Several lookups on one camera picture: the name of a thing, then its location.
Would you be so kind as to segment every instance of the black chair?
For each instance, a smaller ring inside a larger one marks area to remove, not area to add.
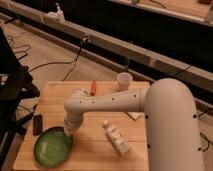
[[[0,74],[8,74],[4,84],[0,84],[0,170],[16,133],[24,135],[22,127],[33,113],[17,120],[15,111],[22,99],[38,97],[40,92],[32,84],[28,67],[22,66],[14,55],[0,27]]]

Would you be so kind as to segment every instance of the white bottle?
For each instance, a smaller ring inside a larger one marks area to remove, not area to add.
[[[114,125],[110,125],[107,120],[104,121],[103,127],[106,130],[106,135],[114,149],[122,156],[130,151],[130,146],[124,137],[118,132]]]
[[[64,18],[64,12],[61,10],[59,3],[56,3],[57,6],[57,15],[58,15],[58,21],[59,22],[65,22],[65,18]]]

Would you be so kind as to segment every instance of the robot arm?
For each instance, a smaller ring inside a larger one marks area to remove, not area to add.
[[[145,112],[150,171],[204,171],[196,107],[189,89],[162,79],[149,89],[99,97],[77,91],[65,102],[65,131],[75,132],[89,111]]]

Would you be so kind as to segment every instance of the green bowl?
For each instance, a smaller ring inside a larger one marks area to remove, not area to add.
[[[34,146],[36,160],[45,167],[63,163],[73,146],[73,137],[67,137],[63,127],[53,127],[42,133]]]

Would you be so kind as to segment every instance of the cup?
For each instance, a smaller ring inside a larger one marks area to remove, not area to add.
[[[128,72],[121,72],[117,75],[119,91],[128,90],[130,83],[132,82],[132,75]]]

